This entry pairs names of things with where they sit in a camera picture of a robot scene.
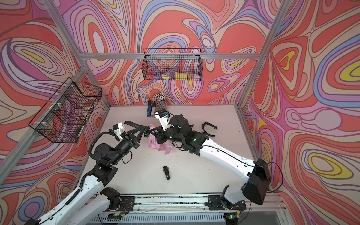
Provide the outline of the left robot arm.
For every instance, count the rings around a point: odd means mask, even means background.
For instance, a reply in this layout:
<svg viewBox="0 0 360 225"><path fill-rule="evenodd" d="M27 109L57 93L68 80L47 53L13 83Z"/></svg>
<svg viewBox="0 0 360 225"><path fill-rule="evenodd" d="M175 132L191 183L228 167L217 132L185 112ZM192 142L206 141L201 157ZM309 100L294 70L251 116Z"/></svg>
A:
<svg viewBox="0 0 360 225"><path fill-rule="evenodd" d="M122 140L113 148L108 144L91 145L89 156L96 161L79 186L61 203L39 219L30 218L27 225L86 225L100 213L122 207L120 193L108 187L117 173L116 165L132 149L137 149L142 137L138 128L123 132Z"/></svg>

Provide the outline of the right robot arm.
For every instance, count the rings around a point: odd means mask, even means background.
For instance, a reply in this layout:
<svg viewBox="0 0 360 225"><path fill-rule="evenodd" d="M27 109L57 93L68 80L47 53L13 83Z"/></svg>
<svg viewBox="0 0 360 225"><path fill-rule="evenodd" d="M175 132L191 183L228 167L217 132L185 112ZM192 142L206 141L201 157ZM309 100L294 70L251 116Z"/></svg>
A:
<svg viewBox="0 0 360 225"><path fill-rule="evenodd" d="M272 180L270 162L256 161L239 156L214 142L208 135L194 131L182 114L172 115L168 111L155 112L160 126L150 130L159 144L170 141L183 152L196 154L212 160L232 171L240 178L239 184L227 185L223 191L225 203L236 204L249 200L262 205L270 192Z"/></svg>

